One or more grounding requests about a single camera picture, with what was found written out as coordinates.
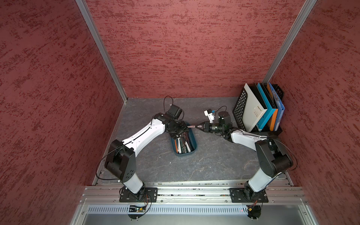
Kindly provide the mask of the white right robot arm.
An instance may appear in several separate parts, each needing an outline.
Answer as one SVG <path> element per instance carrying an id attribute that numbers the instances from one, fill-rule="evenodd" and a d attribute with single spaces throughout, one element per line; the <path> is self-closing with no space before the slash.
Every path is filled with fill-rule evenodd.
<path id="1" fill-rule="evenodd" d="M 214 123 L 214 115 L 210 120 L 195 125 L 205 133 L 221 135 L 231 143 L 246 146 L 257 153 L 259 169 L 255 175 L 244 184 L 244 198 L 254 200 L 266 187 L 281 173 L 293 166 L 293 159 L 285 147 L 275 138 L 249 133 L 241 128 L 234 127 L 230 114 L 226 111 L 219 113 L 218 122 Z"/>

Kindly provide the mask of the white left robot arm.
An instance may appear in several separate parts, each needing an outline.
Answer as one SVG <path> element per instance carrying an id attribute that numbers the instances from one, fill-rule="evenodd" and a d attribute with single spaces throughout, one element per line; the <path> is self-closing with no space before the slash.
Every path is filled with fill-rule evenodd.
<path id="1" fill-rule="evenodd" d="M 184 121 L 172 119 L 169 115 L 158 113 L 140 131 L 122 141 L 111 143 L 105 160 L 105 169 L 114 175 L 133 194 L 138 194 L 143 188 L 143 182 L 136 174 L 138 154 L 163 133 L 171 138 L 180 138 L 188 132 Z"/>

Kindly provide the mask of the orange plastic spoon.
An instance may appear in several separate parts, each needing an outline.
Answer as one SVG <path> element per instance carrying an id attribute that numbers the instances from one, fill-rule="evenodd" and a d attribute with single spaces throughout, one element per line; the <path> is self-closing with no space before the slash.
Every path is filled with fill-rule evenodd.
<path id="1" fill-rule="evenodd" d="M 177 139 L 175 139 L 174 145 L 175 145 L 175 152 L 176 152 L 176 154 L 178 154 L 178 152 L 177 152 Z"/>

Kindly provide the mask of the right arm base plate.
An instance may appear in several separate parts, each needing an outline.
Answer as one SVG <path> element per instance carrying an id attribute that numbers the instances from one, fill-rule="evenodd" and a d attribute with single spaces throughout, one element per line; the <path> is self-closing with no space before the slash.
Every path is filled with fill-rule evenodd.
<path id="1" fill-rule="evenodd" d="M 232 203 L 268 203 L 269 199 L 265 190 L 254 192 L 250 188 L 230 188 Z"/>

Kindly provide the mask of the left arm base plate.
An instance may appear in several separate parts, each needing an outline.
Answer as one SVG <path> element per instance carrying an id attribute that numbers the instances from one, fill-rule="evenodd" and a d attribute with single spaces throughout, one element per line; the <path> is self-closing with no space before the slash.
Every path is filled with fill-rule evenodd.
<path id="1" fill-rule="evenodd" d="M 119 191 L 120 203 L 155 203 L 158 197 L 158 188 L 156 187 L 142 187 L 139 192 L 134 194 L 127 187 L 123 187 Z"/>

